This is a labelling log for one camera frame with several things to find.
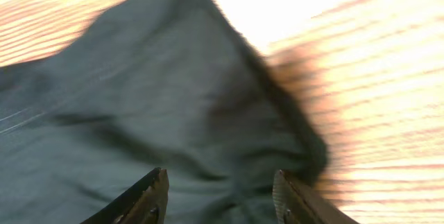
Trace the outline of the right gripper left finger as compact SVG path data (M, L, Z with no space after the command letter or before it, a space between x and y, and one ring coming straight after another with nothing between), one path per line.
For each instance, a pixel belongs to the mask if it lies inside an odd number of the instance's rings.
M168 192L167 170L155 168L81 224L163 224Z

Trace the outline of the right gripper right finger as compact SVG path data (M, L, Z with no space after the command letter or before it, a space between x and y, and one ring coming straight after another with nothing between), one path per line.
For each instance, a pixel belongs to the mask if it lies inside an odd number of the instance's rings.
M276 172L272 195L279 224L359 224L290 171Z

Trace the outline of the black shorts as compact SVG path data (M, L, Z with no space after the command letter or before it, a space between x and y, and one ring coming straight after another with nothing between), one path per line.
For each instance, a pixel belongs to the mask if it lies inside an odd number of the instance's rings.
M127 0L1 68L1 222L79 223L156 167L168 223L274 223L273 176L326 148L211 0Z

